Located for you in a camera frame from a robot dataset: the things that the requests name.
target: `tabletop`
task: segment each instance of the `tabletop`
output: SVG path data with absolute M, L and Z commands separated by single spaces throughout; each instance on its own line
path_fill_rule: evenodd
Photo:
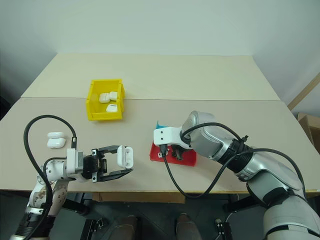
M 86 98 L 122 79 L 126 99 L 279 101 L 252 56 L 59 53 L 22 98 Z
M 0 189 L 32 190 L 36 171 L 23 146 L 27 123 L 43 114 L 67 120 L 75 129 L 78 149 L 89 154 L 91 149 L 110 145 L 131 146 L 134 170 L 125 177 L 108 182 L 70 182 L 76 192 L 167 192 L 177 191 L 163 162 L 149 159 L 153 130 L 161 125 L 179 127 L 193 110 L 209 112 L 240 136 L 248 135 L 249 146 L 273 148 L 289 155 L 297 163 L 308 192 L 320 190 L 320 156 L 311 145 L 297 120 L 281 101 L 245 100 L 146 100 L 125 99 L 123 120 L 88 121 L 84 98 L 21 98 L 0 121 Z M 48 149 L 48 132 L 65 132 L 66 145 Z M 50 157 L 64 157 L 70 146 L 69 129 L 55 119 L 42 119 L 29 133 L 30 148 L 38 164 Z M 107 157 L 108 171 L 119 169 L 116 158 Z M 281 162 L 290 167 L 285 159 Z M 202 192 L 211 183 L 221 165 L 198 157 L 195 167 L 170 164 L 178 184 L 186 192 Z M 243 193 L 246 185 L 226 169 L 212 193 Z

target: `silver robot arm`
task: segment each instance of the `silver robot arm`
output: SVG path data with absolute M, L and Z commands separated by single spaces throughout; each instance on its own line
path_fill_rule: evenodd
M 156 129 L 154 144 L 179 145 L 224 164 L 236 153 L 252 148 L 218 126 L 194 129 L 181 139 L 181 133 L 199 124 L 216 122 L 210 113 L 193 111 L 182 127 Z M 309 206 L 303 184 L 290 168 L 264 152 L 239 155 L 228 165 L 249 193 L 267 208 L 264 235 L 268 240 L 319 240 L 320 218 Z

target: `yellow plastic bin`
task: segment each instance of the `yellow plastic bin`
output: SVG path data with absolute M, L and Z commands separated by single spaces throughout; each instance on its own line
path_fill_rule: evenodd
M 100 103 L 99 96 L 103 93 L 117 92 L 116 101 Z M 88 97 L 85 101 L 86 113 L 90 121 L 104 121 L 122 119 L 124 111 L 125 89 L 122 79 L 92 80 Z M 106 112 L 109 104 L 117 105 L 117 112 Z

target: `black cable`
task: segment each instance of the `black cable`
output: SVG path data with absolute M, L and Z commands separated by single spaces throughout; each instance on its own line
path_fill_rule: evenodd
M 238 141 L 244 141 L 243 139 L 241 139 L 239 137 L 239 135 L 237 133 L 235 133 L 232 129 L 230 129 L 229 127 L 221 124 L 221 123 L 217 123 L 217 122 L 206 122 L 206 123 L 202 123 L 202 124 L 198 124 L 196 126 L 193 126 L 191 128 L 189 128 L 188 130 L 184 131 L 180 138 L 183 139 L 185 137 L 186 134 L 192 132 L 193 130 L 195 129 L 198 129 L 198 128 L 202 128 L 202 127 L 206 127 L 206 126 L 218 126 L 218 127 L 221 127 L 225 130 L 227 130 L 228 132 L 230 132 L 232 135 L 234 135 Z M 217 175 L 215 176 L 215 178 L 213 179 L 212 183 L 210 184 L 210 186 L 207 188 L 207 190 L 203 193 L 200 193 L 199 195 L 196 195 L 196 196 L 193 196 L 193 195 L 190 195 L 186 192 L 184 192 L 180 187 L 179 185 L 177 184 L 174 176 L 172 175 L 171 173 L 171 170 L 169 168 L 169 164 L 168 164 L 168 161 L 167 161 L 167 158 L 166 158 L 166 153 L 167 153 L 167 148 L 168 148 L 168 145 L 167 144 L 162 144 L 159 146 L 160 147 L 160 152 L 162 154 L 162 158 L 164 160 L 164 163 L 165 163 L 165 166 L 166 166 L 166 169 L 169 173 L 169 176 L 173 182 L 173 184 L 175 185 L 175 187 L 179 190 L 179 192 L 184 195 L 186 198 L 190 198 L 190 199 L 198 199 L 200 197 L 203 197 L 207 194 L 210 193 L 210 191 L 213 189 L 213 187 L 216 185 L 216 183 L 218 182 L 220 176 L 222 175 L 223 171 L 226 169 L 226 167 L 229 165 L 229 163 L 235 159 L 235 157 L 237 156 L 240 156 L 240 155 L 245 155 L 245 154 L 251 154 L 251 153 L 256 153 L 256 152 L 269 152 L 269 153 L 274 153 L 274 154 L 277 154 L 277 155 L 280 155 L 282 156 L 283 158 L 287 159 L 291 165 L 293 166 L 294 170 L 296 171 L 296 174 L 299 178 L 299 180 L 301 181 L 301 184 L 302 184 L 302 191 L 303 191 L 303 195 L 305 197 L 305 199 L 307 199 L 307 194 L 306 194 L 306 187 L 305 187 L 305 182 L 304 182 L 304 179 L 303 179 L 303 176 L 300 172 L 300 169 L 298 168 L 297 164 L 286 154 L 284 154 L 283 152 L 281 151 L 278 151 L 278 150 L 274 150 L 274 149 L 270 149 L 270 148 L 255 148 L 255 149 L 251 149 L 251 150 L 247 150 L 247 151 L 243 151 L 243 152 L 240 152 L 240 153 L 237 153 L 237 154 L 234 154 L 232 155 L 223 165 L 222 167 L 220 168 L 219 172 L 217 173 Z
M 42 171 L 43 171 L 43 174 L 45 175 L 45 177 L 48 179 L 48 176 L 47 176 L 47 164 L 51 161 L 51 160 L 66 160 L 67 157 L 57 157 L 57 156 L 54 156 L 54 157 L 51 157 L 49 158 L 48 160 L 46 160 L 43 164 L 43 168 L 42 168 Z
M 207 188 L 207 190 L 205 190 L 205 192 L 203 193 L 200 193 L 196 196 L 193 196 L 193 195 L 190 195 L 186 192 L 184 192 L 180 186 L 177 184 L 174 176 L 172 175 L 171 173 L 171 170 L 169 168 L 169 164 L 168 164 L 168 161 L 167 161 L 167 158 L 166 158 L 166 153 L 162 153 L 161 151 L 161 154 L 162 154 L 162 157 L 163 157 L 163 160 L 164 160 L 164 163 L 165 163 L 165 166 L 166 166 L 166 169 L 169 173 L 169 176 L 173 182 L 173 184 L 175 185 L 175 187 L 179 190 L 179 192 L 184 195 L 186 198 L 189 198 L 189 199 L 198 199 L 198 198 L 201 198 L 203 196 L 206 196 L 210 193 L 210 191 L 214 188 L 214 186 L 216 185 L 216 183 L 218 182 L 220 176 L 222 175 L 222 173 L 224 172 L 224 170 L 226 169 L 226 167 L 228 166 L 228 164 L 237 156 L 237 155 L 233 155 L 232 157 L 230 157 L 223 165 L 222 167 L 220 168 L 220 170 L 218 171 L 218 173 L 216 174 L 216 176 L 214 177 L 212 183 L 210 184 L 210 186 Z
M 61 117 L 58 117 L 55 115 L 41 115 L 41 116 L 35 117 L 26 125 L 26 127 L 24 129 L 24 133 L 23 133 L 24 148 L 25 148 L 26 154 L 28 155 L 28 157 L 30 159 L 30 162 L 32 163 L 33 167 L 35 168 L 35 170 L 37 171 L 37 173 L 39 174 L 39 176 L 43 179 L 43 181 L 45 183 L 46 197 L 45 197 L 45 205 L 43 208 L 43 212 L 41 214 L 41 220 L 38 222 L 36 227 L 30 232 L 30 234 L 28 234 L 24 238 L 24 240 L 29 240 L 32 237 L 32 235 L 35 233 L 35 231 L 38 229 L 38 227 L 43 223 L 45 218 L 48 216 L 49 211 L 50 211 L 50 207 L 52 205 L 53 192 L 52 192 L 51 185 L 50 185 L 46 175 L 44 174 L 44 172 L 38 166 L 32 152 L 31 152 L 30 146 L 29 146 L 29 130 L 30 130 L 32 124 L 34 124 L 36 121 L 38 121 L 40 119 L 45 119 L 45 118 L 57 119 L 57 120 L 63 122 L 64 124 L 66 124 L 72 132 L 71 148 L 77 147 L 77 136 L 76 136 L 76 132 L 75 132 L 74 128 L 66 120 L 62 119 Z
M 193 127 L 190 127 L 188 130 L 184 131 L 180 138 L 183 139 L 185 138 L 185 135 L 187 135 L 188 133 L 192 132 L 193 130 L 196 130 L 196 129 L 199 129 L 199 128 L 203 128 L 203 127 L 207 127 L 207 126 L 218 126 L 220 128 L 223 128 L 225 130 L 227 130 L 229 133 L 231 133 L 233 136 L 236 137 L 236 139 L 238 139 L 238 141 L 241 141 L 241 138 L 240 136 L 235 132 L 233 131 L 230 127 L 222 124 L 222 123 L 219 123 L 219 122 L 205 122 L 205 123 L 201 123 L 201 124 L 198 124 L 198 125 L 195 125 Z

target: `metal stand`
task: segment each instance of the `metal stand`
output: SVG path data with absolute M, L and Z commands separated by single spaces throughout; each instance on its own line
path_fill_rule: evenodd
M 241 200 L 230 202 L 224 207 L 229 213 L 235 213 L 241 210 L 253 208 L 258 205 L 259 204 L 257 203 L 257 201 L 252 196 L 247 196 Z
M 232 232 L 231 232 L 231 227 L 228 222 L 221 221 L 220 219 L 217 219 L 215 221 L 216 227 L 218 230 L 218 234 L 222 236 L 223 240 L 233 240 L 232 238 Z
M 74 211 L 82 216 L 87 215 L 90 212 L 90 208 L 83 203 L 79 203 L 76 201 L 72 201 L 69 199 L 66 199 L 63 206 L 64 209 L 68 209 L 71 211 Z
M 102 218 L 99 220 L 85 220 L 80 240 L 91 240 L 92 234 L 95 233 L 98 229 L 102 229 L 103 227 L 104 221 Z

